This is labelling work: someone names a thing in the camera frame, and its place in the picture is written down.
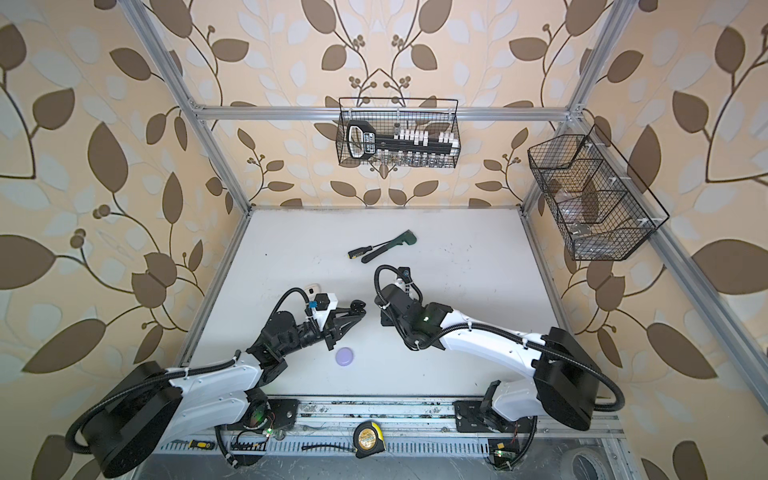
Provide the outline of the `cream earbud charging case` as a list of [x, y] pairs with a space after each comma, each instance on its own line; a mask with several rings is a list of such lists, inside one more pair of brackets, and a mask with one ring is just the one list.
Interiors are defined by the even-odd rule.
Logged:
[[322, 292], [322, 289], [319, 284], [310, 284], [307, 285], [304, 290], [307, 292], [309, 296], [314, 296], [318, 293]]

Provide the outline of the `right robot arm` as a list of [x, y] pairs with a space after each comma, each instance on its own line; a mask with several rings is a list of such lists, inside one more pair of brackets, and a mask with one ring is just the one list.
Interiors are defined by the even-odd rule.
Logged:
[[530, 423], [518, 451], [491, 453], [490, 463], [497, 470], [511, 471], [522, 462], [540, 416], [587, 431], [594, 413], [618, 412], [626, 404], [618, 384], [566, 330], [523, 333], [483, 323], [445, 304], [426, 303], [407, 267], [378, 266], [373, 285], [383, 325], [394, 327], [409, 350], [464, 352], [518, 374], [515, 381], [493, 381], [478, 408], [481, 422], [490, 430], [503, 432], [522, 419]]

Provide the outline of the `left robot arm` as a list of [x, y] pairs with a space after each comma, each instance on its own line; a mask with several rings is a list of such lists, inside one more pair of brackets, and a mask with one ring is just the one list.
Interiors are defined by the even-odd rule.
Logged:
[[129, 473], [164, 444], [243, 420], [265, 401], [262, 389], [287, 369], [288, 355], [316, 344], [334, 349], [366, 314], [362, 300], [341, 307], [330, 293], [288, 292], [303, 299], [303, 323], [277, 304], [254, 343], [229, 360], [194, 368], [140, 364], [72, 423], [67, 450], [92, 456], [108, 479]]

